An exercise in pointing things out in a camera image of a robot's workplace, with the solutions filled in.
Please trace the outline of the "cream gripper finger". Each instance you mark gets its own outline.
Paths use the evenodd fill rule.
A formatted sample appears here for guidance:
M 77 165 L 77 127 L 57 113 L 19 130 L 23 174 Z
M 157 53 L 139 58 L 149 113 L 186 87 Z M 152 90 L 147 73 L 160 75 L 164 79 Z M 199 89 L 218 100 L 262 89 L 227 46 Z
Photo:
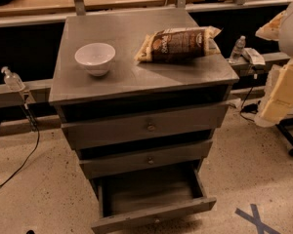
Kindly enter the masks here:
M 278 124 L 293 109 L 293 58 L 285 65 L 274 64 L 269 72 L 265 95 L 254 120 L 257 126 Z
M 261 26 L 255 35 L 268 41 L 279 41 L 283 39 L 286 36 L 284 29 L 285 18 L 286 11 L 280 12 L 269 22 Z

